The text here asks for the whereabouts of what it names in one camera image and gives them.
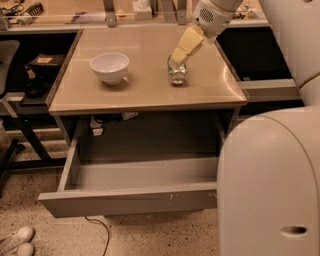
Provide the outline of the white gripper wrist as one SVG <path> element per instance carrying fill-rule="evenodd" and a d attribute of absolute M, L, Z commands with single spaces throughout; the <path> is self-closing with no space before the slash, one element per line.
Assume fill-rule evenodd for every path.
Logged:
<path fill-rule="evenodd" d="M 193 12 L 196 25 L 183 33 L 171 60 L 177 65 L 184 64 L 204 40 L 221 34 L 229 25 L 243 0 L 199 0 Z"/>

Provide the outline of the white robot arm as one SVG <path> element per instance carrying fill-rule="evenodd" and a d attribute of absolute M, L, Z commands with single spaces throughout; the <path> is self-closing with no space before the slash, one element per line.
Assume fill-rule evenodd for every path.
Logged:
<path fill-rule="evenodd" d="M 258 0 L 303 104 L 236 126 L 217 170 L 220 256 L 320 256 L 320 0 Z"/>

